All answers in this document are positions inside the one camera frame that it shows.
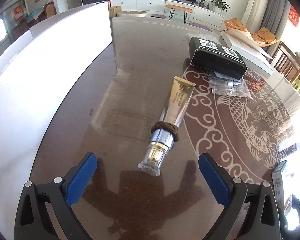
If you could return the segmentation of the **blue white medicine box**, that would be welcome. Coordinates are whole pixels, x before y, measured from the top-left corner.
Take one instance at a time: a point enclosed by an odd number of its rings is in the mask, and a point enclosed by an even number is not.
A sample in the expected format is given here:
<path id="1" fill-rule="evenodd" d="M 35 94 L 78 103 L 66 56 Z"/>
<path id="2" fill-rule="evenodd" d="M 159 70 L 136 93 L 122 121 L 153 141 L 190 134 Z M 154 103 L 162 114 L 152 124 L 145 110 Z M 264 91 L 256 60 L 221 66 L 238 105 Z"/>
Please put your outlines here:
<path id="1" fill-rule="evenodd" d="M 288 161 L 284 160 L 278 163 L 272 171 L 271 177 L 277 207 L 286 216 L 292 208 L 292 180 L 294 177 Z"/>

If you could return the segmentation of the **gold cosmetic tube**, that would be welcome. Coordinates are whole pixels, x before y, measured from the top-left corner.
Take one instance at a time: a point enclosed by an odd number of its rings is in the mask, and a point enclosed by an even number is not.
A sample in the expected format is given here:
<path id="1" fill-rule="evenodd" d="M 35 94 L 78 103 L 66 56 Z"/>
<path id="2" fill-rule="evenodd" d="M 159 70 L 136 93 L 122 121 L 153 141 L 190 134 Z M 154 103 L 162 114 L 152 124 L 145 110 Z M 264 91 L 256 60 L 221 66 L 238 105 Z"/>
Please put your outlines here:
<path id="1" fill-rule="evenodd" d="M 151 129 L 151 138 L 143 160 L 138 168 L 152 176 L 159 176 L 166 155 L 180 140 L 179 126 L 182 123 L 195 83 L 174 77 L 159 120 Z"/>

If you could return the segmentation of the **large white open box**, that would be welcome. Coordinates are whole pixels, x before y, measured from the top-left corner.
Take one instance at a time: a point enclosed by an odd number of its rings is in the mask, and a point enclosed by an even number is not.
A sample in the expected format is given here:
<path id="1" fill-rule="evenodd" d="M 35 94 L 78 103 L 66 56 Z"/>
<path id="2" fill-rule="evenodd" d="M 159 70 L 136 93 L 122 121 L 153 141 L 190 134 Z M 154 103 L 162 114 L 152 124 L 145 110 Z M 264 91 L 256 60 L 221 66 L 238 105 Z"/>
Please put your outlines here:
<path id="1" fill-rule="evenodd" d="M 62 101 L 112 42 L 108 3 L 38 23 L 0 57 L 0 184 L 26 181 Z"/>

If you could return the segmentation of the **clear plastic bag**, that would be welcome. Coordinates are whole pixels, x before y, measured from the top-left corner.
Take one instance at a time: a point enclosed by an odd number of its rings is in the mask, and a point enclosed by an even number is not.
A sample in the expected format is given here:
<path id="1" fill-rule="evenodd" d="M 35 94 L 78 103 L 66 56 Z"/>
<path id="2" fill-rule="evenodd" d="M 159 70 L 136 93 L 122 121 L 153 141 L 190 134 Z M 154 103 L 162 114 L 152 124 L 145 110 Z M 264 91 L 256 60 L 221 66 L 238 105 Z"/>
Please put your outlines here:
<path id="1" fill-rule="evenodd" d="M 243 78 L 237 80 L 227 75 L 207 72 L 211 92 L 214 95 L 235 96 L 239 98 L 252 98 L 247 84 Z"/>

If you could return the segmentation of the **wooden dining chair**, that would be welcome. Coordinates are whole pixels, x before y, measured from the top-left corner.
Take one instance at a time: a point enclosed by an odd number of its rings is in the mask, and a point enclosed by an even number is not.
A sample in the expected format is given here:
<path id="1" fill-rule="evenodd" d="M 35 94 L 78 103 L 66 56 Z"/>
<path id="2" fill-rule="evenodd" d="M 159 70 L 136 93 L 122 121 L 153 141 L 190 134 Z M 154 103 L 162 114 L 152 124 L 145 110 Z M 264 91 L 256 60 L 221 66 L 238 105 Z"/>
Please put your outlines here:
<path id="1" fill-rule="evenodd" d="M 300 60 L 281 41 L 269 63 L 291 84 L 300 76 Z"/>

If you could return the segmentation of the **flat white box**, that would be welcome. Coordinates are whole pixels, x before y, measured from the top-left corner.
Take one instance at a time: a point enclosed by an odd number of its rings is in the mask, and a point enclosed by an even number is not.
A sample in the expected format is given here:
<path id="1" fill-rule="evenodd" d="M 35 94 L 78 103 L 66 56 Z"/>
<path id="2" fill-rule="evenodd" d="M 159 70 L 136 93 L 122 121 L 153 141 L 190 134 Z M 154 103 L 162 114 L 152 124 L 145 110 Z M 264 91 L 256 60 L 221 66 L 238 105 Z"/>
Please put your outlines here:
<path id="1" fill-rule="evenodd" d="M 226 31 L 221 32 L 221 37 L 229 49 L 237 51 L 243 57 L 248 68 L 264 77 L 270 77 L 273 74 L 274 68 L 268 62 L 268 59 L 272 59 L 272 57 L 258 45 L 251 47 L 252 41 L 245 43 L 247 37 L 239 34 L 238 37 L 244 38 L 244 41 L 238 40 Z"/>

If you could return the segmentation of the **black rectangular box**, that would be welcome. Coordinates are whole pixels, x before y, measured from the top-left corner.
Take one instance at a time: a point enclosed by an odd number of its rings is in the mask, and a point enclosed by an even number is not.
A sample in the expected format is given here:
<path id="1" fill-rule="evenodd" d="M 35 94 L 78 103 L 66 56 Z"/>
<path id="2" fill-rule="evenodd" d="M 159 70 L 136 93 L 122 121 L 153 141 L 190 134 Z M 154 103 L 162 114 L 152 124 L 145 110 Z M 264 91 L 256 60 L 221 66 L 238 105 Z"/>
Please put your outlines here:
<path id="1" fill-rule="evenodd" d="M 189 54 L 190 65 L 236 80 L 240 80 L 247 71 L 247 66 L 237 51 L 203 38 L 191 37 Z"/>

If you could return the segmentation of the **orange lounge chair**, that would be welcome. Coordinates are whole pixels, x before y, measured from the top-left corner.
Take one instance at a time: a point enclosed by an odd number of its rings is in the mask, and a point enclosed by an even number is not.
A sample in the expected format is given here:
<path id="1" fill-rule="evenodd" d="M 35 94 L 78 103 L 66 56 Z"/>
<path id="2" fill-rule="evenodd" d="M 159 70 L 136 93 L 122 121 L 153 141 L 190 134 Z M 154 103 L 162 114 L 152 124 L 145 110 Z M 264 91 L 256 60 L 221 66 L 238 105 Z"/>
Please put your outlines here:
<path id="1" fill-rule="evenodd" d="M 278 39 L 267 28 L 261 28 L 257 32 L 250 32 L 237 18 L 224 21 L 225 32 L 234 38 L 248 44 L 251 47 L 261 48 L 271 46 L 278 42 Z"/>

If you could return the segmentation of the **white standing air conditioner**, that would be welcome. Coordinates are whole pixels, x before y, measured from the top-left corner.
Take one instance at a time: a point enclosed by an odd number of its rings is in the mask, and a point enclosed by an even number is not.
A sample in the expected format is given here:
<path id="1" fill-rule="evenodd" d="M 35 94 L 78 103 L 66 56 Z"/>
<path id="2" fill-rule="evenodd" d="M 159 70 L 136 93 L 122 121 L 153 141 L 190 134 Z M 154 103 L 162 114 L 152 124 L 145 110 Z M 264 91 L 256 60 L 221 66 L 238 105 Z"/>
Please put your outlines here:
<path id="1" fill-rule="evenodd" d="M 260 29 L 264 13 L 266 12 L 268 0 L 249 0 L 241 23 L 255 33 Z"/>

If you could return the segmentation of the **far dining table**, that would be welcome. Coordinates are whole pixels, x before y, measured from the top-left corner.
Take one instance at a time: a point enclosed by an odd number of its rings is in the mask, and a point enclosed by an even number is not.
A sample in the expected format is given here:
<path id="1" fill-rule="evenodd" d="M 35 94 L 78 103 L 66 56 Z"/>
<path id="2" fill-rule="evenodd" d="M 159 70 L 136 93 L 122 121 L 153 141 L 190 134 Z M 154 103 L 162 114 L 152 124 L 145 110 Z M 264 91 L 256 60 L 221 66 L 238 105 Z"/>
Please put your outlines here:
<path id="1" fill-rule="evenodd" d="M 40 14 L 43 13 L 44 11 L 45 10 L 43 8 L 38 8 L 38 9 L 31 11 L 26 18 L 26 22 L 30 23 L 33 20 L 35 20 L 35 21 L 38 20 Z"/>

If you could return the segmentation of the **purple floor mat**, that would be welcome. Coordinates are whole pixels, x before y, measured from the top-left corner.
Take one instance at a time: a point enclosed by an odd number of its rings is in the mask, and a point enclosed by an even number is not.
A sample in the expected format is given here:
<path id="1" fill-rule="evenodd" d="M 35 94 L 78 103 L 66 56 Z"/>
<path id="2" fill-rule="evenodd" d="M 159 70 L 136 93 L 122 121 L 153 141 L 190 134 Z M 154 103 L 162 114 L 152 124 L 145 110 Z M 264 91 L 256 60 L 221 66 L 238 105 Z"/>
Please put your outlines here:
<path id="1" fill-rule="evenodd" d="M 209 28 L 209 27 L 206 27 L 200 23 L 196 23 L 196 22 L 188 22 L 187 23 L 188 25 L 191 25 L 193 27 L 197 27 L 197 28 L 200 28 L 200 29 L 204 29 L 204 30 L 207 30 L 207 31 L 210 31 L 212 32 L 212 30 Z"/>

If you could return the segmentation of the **red paper window decoration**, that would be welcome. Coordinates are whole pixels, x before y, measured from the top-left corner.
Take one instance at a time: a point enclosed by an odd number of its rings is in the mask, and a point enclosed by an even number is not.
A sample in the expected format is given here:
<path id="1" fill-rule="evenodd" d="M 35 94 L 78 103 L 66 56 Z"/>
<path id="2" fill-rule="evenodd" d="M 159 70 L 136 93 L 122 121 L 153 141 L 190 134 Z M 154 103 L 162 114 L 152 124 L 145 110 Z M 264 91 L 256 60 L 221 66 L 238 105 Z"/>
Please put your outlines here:
<path id="1" fill-rule="evenodd" d="M 300 16 L 298 15 L 297 11 L 294 9 L 292 5 L 290 6 L 288 19 L 294 25 L 294 27 L 298 27 Z"/>

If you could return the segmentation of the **white tv cabinet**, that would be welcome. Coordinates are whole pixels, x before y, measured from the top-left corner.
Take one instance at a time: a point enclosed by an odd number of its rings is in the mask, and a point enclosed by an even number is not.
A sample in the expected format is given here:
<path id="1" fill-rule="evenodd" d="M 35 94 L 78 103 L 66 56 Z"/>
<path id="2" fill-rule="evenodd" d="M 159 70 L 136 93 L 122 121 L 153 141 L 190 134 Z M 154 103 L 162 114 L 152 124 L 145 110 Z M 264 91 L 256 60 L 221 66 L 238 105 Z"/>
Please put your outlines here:
<path id="1" fill-rule="evenodd" d="M 111 0 L 110 4 L 114 7 L 121 6 L 123 11 L 146 11 L 150 15 L 160 14 L 167 17 L 169 16 L 170 9 L 166 8 L 165 5 L 173 4 L 193 9 L 193 13 L 187 16 L 187 22 L 205 24 L 217 29 L 221 29 L 224 23 L 224 16 L 219 13 L 196 5 L 171 0 Z M 184 13 L 176 10 L 173 18 L 184 20 Z"/>

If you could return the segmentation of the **grey curtain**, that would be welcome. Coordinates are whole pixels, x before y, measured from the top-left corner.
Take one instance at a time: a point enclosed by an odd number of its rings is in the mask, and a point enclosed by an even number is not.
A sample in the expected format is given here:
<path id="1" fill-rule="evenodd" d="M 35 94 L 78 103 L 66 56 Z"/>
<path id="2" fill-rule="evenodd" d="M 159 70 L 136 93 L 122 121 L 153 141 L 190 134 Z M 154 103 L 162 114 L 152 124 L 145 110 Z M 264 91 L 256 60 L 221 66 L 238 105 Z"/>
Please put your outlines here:
<path id="1" fill-rule="evenodd" d="M 268 4 L 261 22 L 261 27 L 267 28 L 276 35 L 284 12 L 286 0 L 268 0 Z"/>

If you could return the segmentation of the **green potted plant right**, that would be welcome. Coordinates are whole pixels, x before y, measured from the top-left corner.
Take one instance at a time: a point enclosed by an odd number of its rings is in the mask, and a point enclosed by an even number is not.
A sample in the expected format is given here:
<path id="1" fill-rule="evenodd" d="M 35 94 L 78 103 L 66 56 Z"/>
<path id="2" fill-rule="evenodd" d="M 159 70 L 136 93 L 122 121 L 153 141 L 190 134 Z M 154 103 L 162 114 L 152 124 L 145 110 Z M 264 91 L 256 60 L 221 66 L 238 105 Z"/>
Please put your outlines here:
<path id="1" fill-rule="evenodd" d="M 222 0 L 209 0 L 209 2 L 213 4 L 214 8 L 220 11 L 227 11 L 230 8 L 230 5 Z"/>

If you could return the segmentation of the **cardboard box on floor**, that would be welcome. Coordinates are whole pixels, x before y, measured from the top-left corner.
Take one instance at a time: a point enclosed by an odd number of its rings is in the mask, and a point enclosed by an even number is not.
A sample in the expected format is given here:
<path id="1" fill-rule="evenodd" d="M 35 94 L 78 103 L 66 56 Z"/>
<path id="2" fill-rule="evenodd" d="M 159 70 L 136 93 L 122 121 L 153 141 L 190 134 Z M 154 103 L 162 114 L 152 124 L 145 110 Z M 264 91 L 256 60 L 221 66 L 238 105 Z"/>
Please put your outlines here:
<path id="1" fill-rule="evenodd" d="M 118 7 L 109 7 L 109 16 L 110 18 L 116 17 L 119 12 L 121 12 L 121 6 Z"/>

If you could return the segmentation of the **wooden bench hairpin legs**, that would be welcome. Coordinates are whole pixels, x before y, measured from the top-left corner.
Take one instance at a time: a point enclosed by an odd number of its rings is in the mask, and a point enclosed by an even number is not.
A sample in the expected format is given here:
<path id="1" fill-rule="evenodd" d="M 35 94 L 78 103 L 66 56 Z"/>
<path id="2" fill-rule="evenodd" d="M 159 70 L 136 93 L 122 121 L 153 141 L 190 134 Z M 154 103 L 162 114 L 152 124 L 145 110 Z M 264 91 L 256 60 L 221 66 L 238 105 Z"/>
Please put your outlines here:
<path id="1" fill-rule="evenodd" d="M 168 16 L 169 20 L 171 20 L 173 18 L 176 10 L 180 10 L 184 13 L 184 23 L 187 22 L 187 16 L 191 15 L 193 13 L 193 9 L 187 8 L 187 7 L 181 7 L 178 5 L 167 4 L 167 5 L 165 5 L 165 7 L 170 9 L 169 16 Z"/>

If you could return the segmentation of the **small potted plant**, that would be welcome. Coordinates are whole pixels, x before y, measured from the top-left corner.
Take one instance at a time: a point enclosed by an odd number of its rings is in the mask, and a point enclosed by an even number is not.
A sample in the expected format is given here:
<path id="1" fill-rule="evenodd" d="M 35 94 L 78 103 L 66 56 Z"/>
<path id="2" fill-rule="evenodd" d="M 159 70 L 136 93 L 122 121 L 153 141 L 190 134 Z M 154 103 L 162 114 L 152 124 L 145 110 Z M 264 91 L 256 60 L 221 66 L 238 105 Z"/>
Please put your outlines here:
<path id="1" fill-rule="evenodd" d="M 199 0 L 199 6 L 204 8 L 206 0 Z"/>

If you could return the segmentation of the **round beige floor mat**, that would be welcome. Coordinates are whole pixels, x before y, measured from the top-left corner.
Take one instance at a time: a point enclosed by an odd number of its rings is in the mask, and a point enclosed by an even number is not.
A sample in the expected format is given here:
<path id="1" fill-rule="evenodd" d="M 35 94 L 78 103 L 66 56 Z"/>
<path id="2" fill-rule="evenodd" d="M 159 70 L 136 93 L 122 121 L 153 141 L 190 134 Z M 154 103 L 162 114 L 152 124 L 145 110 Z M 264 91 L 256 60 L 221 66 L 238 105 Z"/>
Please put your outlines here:
<path id="1" fill-rule="evenodd" d="M 147 17 L 148 12 L 146 11 L 135 11 L 135 10 L 128 10 L 128 11 L 120 11 L 117 13 L 117 17 Z"/>

